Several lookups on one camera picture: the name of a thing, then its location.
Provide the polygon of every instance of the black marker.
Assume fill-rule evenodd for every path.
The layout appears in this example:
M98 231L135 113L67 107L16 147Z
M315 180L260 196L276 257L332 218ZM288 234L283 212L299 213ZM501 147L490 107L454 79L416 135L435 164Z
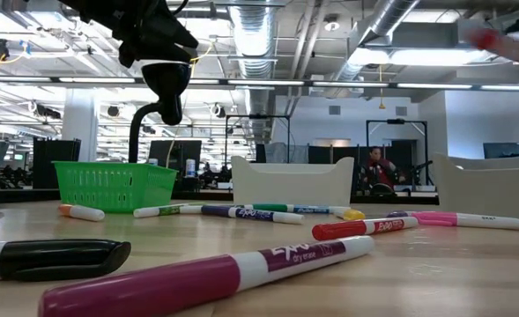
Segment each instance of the black marker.
M39 282L104 276L130 255L129 242L31 240L0 242L0 280Z

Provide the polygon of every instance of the white bin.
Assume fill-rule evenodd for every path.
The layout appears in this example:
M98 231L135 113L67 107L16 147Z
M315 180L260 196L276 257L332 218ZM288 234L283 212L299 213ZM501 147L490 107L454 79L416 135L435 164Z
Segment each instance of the white bin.
M332 164L250 164L232 157L234 203L349 206L354 158Z
M519 218L519 158L434 154L434 172L443 211Z

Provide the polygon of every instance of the desk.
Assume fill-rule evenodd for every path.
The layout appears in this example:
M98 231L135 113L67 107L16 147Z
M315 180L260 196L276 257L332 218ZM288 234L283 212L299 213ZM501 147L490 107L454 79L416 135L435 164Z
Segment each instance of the desk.
M90 223L59 218L57 204L0 205L0 240L127 240L132 253L118 271L126 272L310 241L313 224L336 220L307 215L304 225L282 225L191 215L135 219L109 214L102 223ZM377 217L391 210L426 208L355 207ZM174 317L519 316L519 232L422 226L374 237L376 248L370 255ZM0 282L0 317L36 316L42 292L68 283Z

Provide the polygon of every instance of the green marker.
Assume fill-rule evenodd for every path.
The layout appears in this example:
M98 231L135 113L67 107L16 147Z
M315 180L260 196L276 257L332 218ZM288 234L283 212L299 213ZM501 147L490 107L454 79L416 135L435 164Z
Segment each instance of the green marker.
M157 216L169 216L181 213L182 206L198 206L204 205L203 202L198 203L179 203L175 205L160 206L160 207L147 207L138 208L134 210L134 217L157 217Z
M237 206L252 210L268 210L279 212L294 212L294 213L334 213L336 211L349 210L351 207L340 206L310 206L310 205L294 205L281 203L254 203L249 205Z

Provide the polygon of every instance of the magenta marker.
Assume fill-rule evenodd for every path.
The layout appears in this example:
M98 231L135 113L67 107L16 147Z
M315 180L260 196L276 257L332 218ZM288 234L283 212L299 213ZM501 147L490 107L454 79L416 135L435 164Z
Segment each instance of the magenta marker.
M161 316L372 251L361 236L225 254L142 269L44 292L39 317Z
M415 217L420 225L467 226L519 230L519 219L442 211L395 211L388 217Z

